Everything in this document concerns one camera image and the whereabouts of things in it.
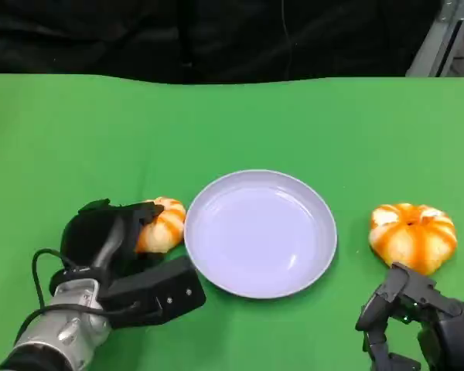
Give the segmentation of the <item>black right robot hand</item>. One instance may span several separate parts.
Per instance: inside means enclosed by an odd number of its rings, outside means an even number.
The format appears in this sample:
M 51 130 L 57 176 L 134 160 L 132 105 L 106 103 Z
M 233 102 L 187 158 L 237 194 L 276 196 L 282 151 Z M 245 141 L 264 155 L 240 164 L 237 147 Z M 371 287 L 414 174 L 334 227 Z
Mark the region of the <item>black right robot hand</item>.
M 418 342 L 430 370 L 464 370 L 464 301 L 444 296 L 430 277 L 393 263 L 362 307 L 355 329 L 372 370 L 419 370 L 421 363 L 391 352 L 388 320 L 421 325 Z

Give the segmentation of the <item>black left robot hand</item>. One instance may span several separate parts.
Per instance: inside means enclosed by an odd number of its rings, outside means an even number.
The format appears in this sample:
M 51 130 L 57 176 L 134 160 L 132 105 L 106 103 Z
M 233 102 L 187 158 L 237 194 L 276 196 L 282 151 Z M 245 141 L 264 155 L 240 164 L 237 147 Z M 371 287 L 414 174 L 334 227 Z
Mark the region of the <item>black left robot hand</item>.
M 89 202 L 65 226 L 60 252 L 83 277 L 102 285 L 139 274 L 163 260 L 161 253 L 137 251 L 143 228 L 162 211 L 154 202 L 126 206 L 112 205 L 109 199 Z

